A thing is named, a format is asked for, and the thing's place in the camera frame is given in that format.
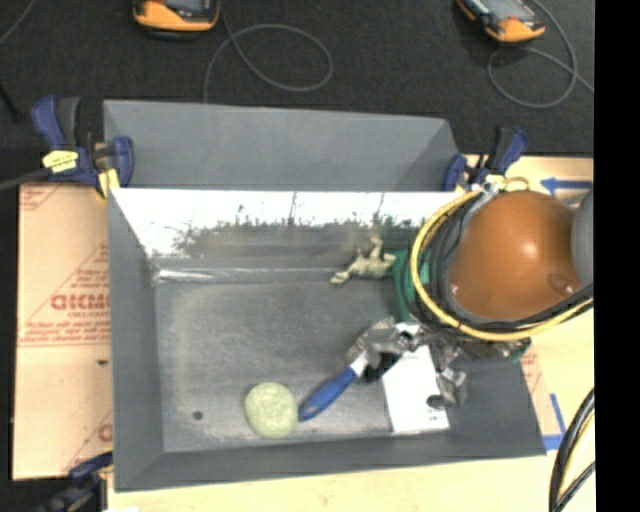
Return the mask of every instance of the yellow cable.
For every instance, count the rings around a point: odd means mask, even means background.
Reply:
[[[554,327],[556,325],[561,324],[565,320],[571,318],[577,311],[583,308],[585,305],[589,304],[593,301],[593,298],[590,298],[577,306],[574,306],[570,309],[567,309],[565,312],[549,319],[544,322],[535,324],[532,327],[526,329],[519,329],[513,332],[508,333],[496,333],[490,331],[482,331],[479,329],[475,329],[466,324],[463,324],[460,320],[452,317],[445,311],[443,311],[429,296],[427,291],[425,290],[422,281],[420,280],[420,273],[418,270],[418,259],[420,255],[420,251],[425,246],[425,243],[433,237],[433,227],[440,226],[444,220],[459,207],[471,201],[476,196],[481,193],[480,190],[472,190],[467,192],[461,197],[458,197],[446,204],[445,206],[436,210],[436,212],[422,225],[418,234],[416,235],[416,239],[411,248],[411,256],[409,259],[409,268],[411,271],[411,279],[413,281],[413,285],[415,290],[420,297],[420,299],[424,302],[424,304],[443,322],[449,324],[451,327],[458,329],[459,331],[472,336],[474,338],[483,340],[483,341],[493,341],[493,342],[504,342],[510,343],[514,341],[519,341],[524,338],[528,338],[530,336],[535,336],[540,334],[541,332],[546,331],[547,329]]]

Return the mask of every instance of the clamp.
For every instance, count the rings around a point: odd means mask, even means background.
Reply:
[[[109,188],[126,186],[134,167],[133,143],[116,137],[103,148],[84,148],[75,137],[80,98],[46,96],[31,109],[38,133],[49,145],[43,158],[44,177],[53,182],[76,182],[95,187],[105,197]]]
[[[465,188],[482,185],[490,174],[504,176],[511,164],[522,156],[528,145],[529,139],[522,130],[499,127],[489,156],[485,159],[484,155],[481,155],[475,167],[468,166],[467,159],[462,154],[456,153],[453,156],[445,170],[442,190],[453,192],[458,185]]]
[[[103,482],[98,473],[112,464],[113,453],[106,452],[72,468],[68,476],[73,484],[31,512],[76,512],[96,494]]]
[[[400,322],[387,329],[373,331],[367,341],[368,361],[365,377],[373,382],[388,371],[406,352],[414,352],[428,345],[436,369],[439,395],[432,395],[427,405],[438,408],[462,406],[469,396],[469,379],[466,372],[455,370],[450,365],[459,355],[459,344],[455,338],[443,333],[430,333],[415,322]]]

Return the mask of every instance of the blue clamp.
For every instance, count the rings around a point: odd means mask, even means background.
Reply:
[[[442,190],[451,192],[458,184],[481,185],[490,174],[504,176],[528,146],[529,139],[522,130],[511,127],[498,128],[496,141],[489,156],[486,159],[481,156],[474,168],[467,165],[467,159],[460,153],[454,155],[445,171]]]
[[[87,503],[95,494],[103,480],[97,474],[101,469],[113,464],[112,452],[107,452],[69,471],[73,485],[53,496],[46,504],[39,505],[32,512],[75,512]]]
[[[62,166],[47,168],[47,179],[55,182],[77,182],[92,185],[98,191],[104,192],[100,183],[100,175],[108,169],[114,168],[118,175],[120,186],[127,186],[131,181],[134,167],[133,142],[129,137],[116,137],[99,150],[91,150],[77,144],[75,138],[75,117],[79,98],[58,99],[56,96],[46,96],[39,100],[31,109],[31,118],[37,132],[44,137],[49,145],[52,157],[56,151],[68,151],[71,159]],[[113,165],[99,168],[96,162],[100,158],[111,160]]]

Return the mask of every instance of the white paper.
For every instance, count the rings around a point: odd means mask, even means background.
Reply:
[[[121,188],[112,191],[136,237],[149,255],[179,257],[176,237],[188,229],[225,223],[300,226],[382,221],[419,228],[453,192],[289,192]]]
[[[436,371],[429,347],[407,352],[382,376],[387,410],[393,432],[410,434],[446,430],[446,411],[427,405],[431,395],[439,395]]]

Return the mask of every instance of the cardboard sheet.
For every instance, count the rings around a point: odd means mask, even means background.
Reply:
[[[111,446],[105,206],[84,186],[21,188],[14,479],[64,475]]]

